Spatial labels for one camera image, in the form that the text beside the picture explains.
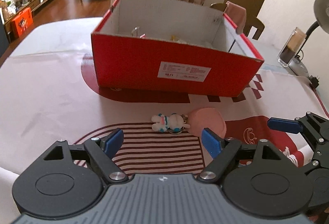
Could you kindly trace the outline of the pink round plush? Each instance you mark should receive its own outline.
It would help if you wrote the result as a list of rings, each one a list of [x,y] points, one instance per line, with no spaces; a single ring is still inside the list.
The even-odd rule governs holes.
[[[187,123],[190,125],[188,132],[195,137],[200,137],[204,128],[209,128],[221,138],[226,135],[226,123],[214,107],[193,110],[188,114]]]

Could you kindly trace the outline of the black power plug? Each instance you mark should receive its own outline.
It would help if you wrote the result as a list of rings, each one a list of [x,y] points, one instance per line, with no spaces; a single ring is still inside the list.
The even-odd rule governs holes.
[[[310,81],[310,86],[313,88],[313,89],[316,89],[318,86],[319,86],[319,78],[318,77],[315,77],[315,76],[312,76],[310,75],[308,77],[309,81]]]

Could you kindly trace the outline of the red cardboard shoe box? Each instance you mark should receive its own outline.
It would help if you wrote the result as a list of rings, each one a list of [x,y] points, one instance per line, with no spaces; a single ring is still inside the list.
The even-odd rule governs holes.
[[[91,40],[100,87],[235,97],[264,62],[228,15],[179,0],[116,0]]]

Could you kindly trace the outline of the wooden chair with towel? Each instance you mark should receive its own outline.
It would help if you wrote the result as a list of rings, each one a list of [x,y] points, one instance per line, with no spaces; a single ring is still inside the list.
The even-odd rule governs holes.
[[[210,5],[210,7],[224,12],[227,9],[227,4],[213,3]],[[256,29],[252,39],[258,40],[260,38],[262,32],[264,31],[265,25],[256,16],[252,16],[252,15],[247,16],[246,23],[245,23],[244,30],[243,30],[243,32],[246,36],[249,35],[252,27],[254,27]]]

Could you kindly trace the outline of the pink towel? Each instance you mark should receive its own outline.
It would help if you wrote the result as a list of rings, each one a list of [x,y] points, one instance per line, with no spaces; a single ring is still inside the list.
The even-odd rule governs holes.
[[[242,34],[247,20],[247,10],[231,1],[227,1],[224,13],[236,24],[236,33]]]

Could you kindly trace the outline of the orange gift box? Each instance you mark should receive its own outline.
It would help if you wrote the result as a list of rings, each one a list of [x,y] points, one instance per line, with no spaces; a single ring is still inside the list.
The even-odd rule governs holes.
[[[12,20],[11,27],[15,39],[22,36],[26,29],[33,23],[32,12],[30,7],[19,12]]]

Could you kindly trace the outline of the white rabbit keychain toy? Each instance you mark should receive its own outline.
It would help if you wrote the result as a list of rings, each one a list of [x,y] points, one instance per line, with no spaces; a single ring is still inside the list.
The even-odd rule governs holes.
[[[155,132],[169,132],[179,134],[183,129],[189,129],[191,126],[187,123],[187,115],[171,114],[165,116],[158,114],[151,117],[152,130]]]

